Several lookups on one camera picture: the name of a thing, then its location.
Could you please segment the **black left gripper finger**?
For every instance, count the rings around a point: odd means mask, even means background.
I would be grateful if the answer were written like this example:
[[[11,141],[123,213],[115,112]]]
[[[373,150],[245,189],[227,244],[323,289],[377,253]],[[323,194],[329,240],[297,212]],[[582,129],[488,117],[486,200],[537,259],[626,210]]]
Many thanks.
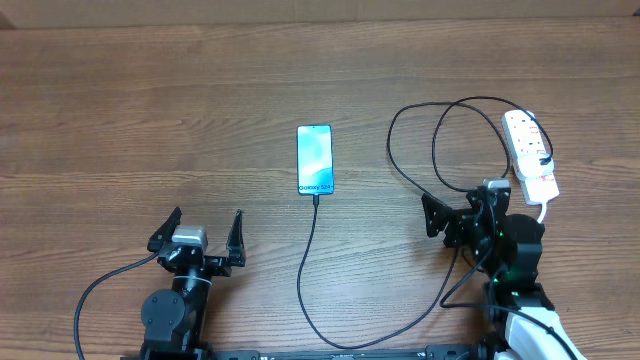
[[[157,253],[161,250],[166,242],[171,241],[171,237],[180,225],[182,211],[179,207],[175,207],[167,220],[154,232],[147,243],[147,250]]]
[[[228,261],[232,267],[244,267],[246,264],[246,253],[242,235],[243,211],[238,209],[228,235],[226,248],[228,250]]]

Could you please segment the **blue Galaxy smartphone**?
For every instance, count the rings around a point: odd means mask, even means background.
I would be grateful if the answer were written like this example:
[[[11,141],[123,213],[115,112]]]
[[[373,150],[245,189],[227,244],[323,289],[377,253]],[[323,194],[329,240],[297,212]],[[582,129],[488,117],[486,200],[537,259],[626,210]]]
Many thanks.
[[[329,124],[297,128],[297,187],[300,195],[334,193],[332,127]]]

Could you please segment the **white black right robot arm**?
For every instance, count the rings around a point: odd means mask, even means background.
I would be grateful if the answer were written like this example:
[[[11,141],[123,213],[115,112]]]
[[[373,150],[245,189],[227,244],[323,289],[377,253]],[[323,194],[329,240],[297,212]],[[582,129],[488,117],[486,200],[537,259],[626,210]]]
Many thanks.
[[[463,359],[581,359],[553,303],[537,282],[545,227],[523,214],[507,213],[511,187],[487,180],[466,193],[469,206],[453,209],[435,196],[421,197],[426,232],[445,235],[447,248],[468,249],[476,264],[440,299],[445,309],[480,309],[492,327]],[[449,298],[473,273],[481,271],[481,303],[451,303]]]

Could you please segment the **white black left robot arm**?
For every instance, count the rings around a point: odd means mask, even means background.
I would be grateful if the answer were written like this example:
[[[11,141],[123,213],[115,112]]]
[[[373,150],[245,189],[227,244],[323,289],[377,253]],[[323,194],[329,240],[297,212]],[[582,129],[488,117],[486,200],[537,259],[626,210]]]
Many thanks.
[[[211,346],[201,340],[209,292],[214,277],[229,277],[234,267],[246,265],[242,236],[243,211],[237,210],[232,223],[225,256],[206,253],[207,232],[202,226],[183,225],[182,212],[176,207],[167,220],[150,236],[142,260],[113,270],[94,280],[82,293],[73,321],[73,339],[77,356],[84,352],[80,341],[80,315],[90,293],[103,281],[142,266],[152,260],[173,275],[169,289],[150,294],[141,307],[145,327],[138,359],[214,359]]]

